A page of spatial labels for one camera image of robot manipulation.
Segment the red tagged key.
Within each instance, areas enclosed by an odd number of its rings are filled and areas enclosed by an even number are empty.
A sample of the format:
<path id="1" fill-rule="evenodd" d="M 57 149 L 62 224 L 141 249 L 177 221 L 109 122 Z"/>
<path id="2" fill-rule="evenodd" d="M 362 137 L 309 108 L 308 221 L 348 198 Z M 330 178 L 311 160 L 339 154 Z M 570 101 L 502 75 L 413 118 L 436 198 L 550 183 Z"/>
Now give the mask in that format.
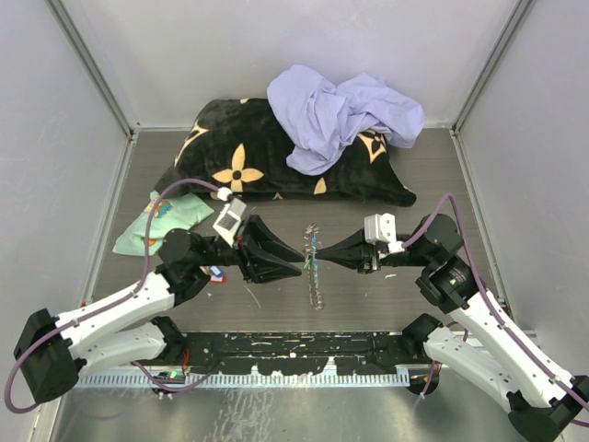
<path id="1" fill-rule="evenodd" d="M 208 268 L 208 274 L 212 283 L 223 284 L 226 281 L 225 272 L 217 266 L 210 266 Z"/>

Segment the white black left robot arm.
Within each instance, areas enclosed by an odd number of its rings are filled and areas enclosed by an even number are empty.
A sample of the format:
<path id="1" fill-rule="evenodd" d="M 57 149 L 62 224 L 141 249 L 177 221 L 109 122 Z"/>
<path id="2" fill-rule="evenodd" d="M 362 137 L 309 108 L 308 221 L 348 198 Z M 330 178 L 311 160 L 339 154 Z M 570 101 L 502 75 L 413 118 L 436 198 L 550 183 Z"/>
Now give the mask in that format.
<path id="1" fill-rule="evenodd" d="M 195 298 L 210 282 L 204 268 L 236 266 L 245 281 L 266 284 L 301 275 L 303 254 L 261 218 L 221 215 L 214 235 L 173 229 L 157 252 L 161 263 L 140 280 L 84 307 L 32 313 L 13 352 L 34 405 L 53 401 L 82 377 L 112 366 L 158 359 L 176 364 L 183 335 L 165 313 Z"/>

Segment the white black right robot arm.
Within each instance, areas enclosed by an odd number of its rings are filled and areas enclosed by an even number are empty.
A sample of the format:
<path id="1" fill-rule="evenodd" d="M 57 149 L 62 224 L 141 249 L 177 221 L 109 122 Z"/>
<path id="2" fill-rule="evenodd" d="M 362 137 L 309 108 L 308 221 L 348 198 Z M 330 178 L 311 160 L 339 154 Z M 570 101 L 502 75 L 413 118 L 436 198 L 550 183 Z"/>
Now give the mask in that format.
<path id="1" fill-rule="evenodd" d="M 454 219 L 428 215 L 409 236 L 395 227 L 391 214 L 368 216 L 362 229 L 315 256 L 358 273 L 421 268 L 416 285 L 422 296 L 473 333 L 481 347 L 422 314 L 402 332 L 408 359 L 451 367 L 496 401 L 525 440 L 556 440 L 587 405 L 588 378 L 544 354 L 502 309 L 474 266 L 459 256 L 466 244 Z"/>

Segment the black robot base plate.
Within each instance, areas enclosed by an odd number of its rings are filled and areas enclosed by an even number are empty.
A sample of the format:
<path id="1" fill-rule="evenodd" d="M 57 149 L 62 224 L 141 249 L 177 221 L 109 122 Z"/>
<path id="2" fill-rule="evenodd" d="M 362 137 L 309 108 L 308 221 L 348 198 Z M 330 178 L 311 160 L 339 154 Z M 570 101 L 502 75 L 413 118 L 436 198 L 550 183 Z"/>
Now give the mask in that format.
<path id="1" fill-rule="evenodd" d="M 263 376 L 324 371 L 329 361 L 339 376 L 395 374 L 399 366 L 428 366 L 431 359 L 389 331 L 190 332 L 173 356 L 144 359 L 146 366 L 178 366 L 193 374 Z"/>

